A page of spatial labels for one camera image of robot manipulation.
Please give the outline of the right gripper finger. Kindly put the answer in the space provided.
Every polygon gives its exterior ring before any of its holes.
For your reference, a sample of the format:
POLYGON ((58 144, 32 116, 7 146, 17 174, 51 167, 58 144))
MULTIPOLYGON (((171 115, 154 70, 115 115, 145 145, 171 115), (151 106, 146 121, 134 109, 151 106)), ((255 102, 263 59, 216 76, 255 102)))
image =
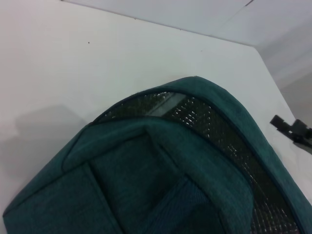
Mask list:
POLYGON ((312 129, 309 128, 304 122, 296 119, 290 127, 292 140, 296 143, 312 143, 312 129))
POLYGON ((289 124, 286 123, 280 116, 275 115, 270 124, 273 125, 278 131, 280 132, 288 132, 289 131, 289 124))

